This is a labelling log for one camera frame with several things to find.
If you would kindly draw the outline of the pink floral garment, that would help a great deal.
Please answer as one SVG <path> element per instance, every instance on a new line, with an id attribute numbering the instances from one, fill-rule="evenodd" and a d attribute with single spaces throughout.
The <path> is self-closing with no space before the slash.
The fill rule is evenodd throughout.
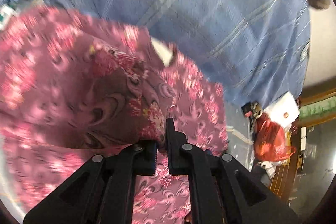
<path id="1" fill-rule="evenodd" d="M 167 118 L 213 155 L 228 146 L 223 87 L 144 27 L 37 6 L 1 33 L 5 170 L 29 211 L 96 153 L 158 143 L 157 170 L 135 183 L 133 223 L 184 223 L 188 178 L 169 173 Z"/>

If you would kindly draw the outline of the red plastic bag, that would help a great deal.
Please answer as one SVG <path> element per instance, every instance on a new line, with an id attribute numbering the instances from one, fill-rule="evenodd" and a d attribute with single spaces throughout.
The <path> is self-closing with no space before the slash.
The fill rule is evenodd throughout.
<path id="1" fill-rule="evenodd" d="M 263 113 L 255 123 L 255 157 L 260 161 L 279 162 L 289 159 L 296 148 L 286 145 L 285 131 Z"/>

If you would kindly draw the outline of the white paper box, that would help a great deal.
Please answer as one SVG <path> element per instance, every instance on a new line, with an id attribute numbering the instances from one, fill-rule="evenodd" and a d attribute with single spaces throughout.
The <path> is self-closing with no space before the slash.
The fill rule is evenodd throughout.
<path id="1" fill-rule="evenodd" d="M 291 125 L 300 114 L 294 96 L 286 92 L 271 105 L 264 109 L 266 115 L 272 122 L 279 124 L 282 128 Z"/>

